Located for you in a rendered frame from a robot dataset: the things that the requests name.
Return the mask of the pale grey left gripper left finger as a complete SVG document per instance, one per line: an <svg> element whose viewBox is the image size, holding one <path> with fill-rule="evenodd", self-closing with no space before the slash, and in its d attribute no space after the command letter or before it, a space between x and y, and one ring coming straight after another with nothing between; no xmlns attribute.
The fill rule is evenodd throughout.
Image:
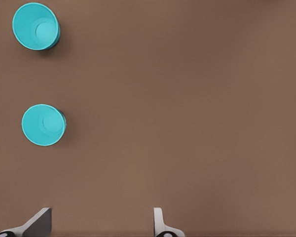
<svg viewBox="0 0 296 237"><path fill-rule="evenodd" d="M25 224L0 232L0 237L50 237L52 231L52 208L45 207Z"/></svg>

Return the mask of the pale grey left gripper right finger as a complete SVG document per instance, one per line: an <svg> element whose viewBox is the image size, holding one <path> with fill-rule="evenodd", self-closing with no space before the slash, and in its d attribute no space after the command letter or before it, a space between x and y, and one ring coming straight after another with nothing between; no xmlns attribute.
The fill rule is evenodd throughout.
<svg viewBox="0 0 296 237"><path fill-rule="evenodd" d="M153 208L154 237L185 237L183 231L167 226L163 220L163 212L160 207Z"/></svg>

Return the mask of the turquoise cup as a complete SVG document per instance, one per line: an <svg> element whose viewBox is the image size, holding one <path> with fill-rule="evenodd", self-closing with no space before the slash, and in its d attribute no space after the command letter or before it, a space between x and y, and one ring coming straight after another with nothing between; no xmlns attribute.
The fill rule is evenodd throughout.
<svg viewBox="0 0 296 237"><path fill-rule="evenodd" d="M30 2L20 6L12 19L18 42L34 51L48 50L60 39L60 24L54 12L44 4Z"/></svg>
<svg viewBox="0 0 296 237"><path fill-rule="evenodd" d="M67 122L64 114L57 108L48 104L36 104L24 112L21 127L30 142L46 147L61 140Z"/></svg>

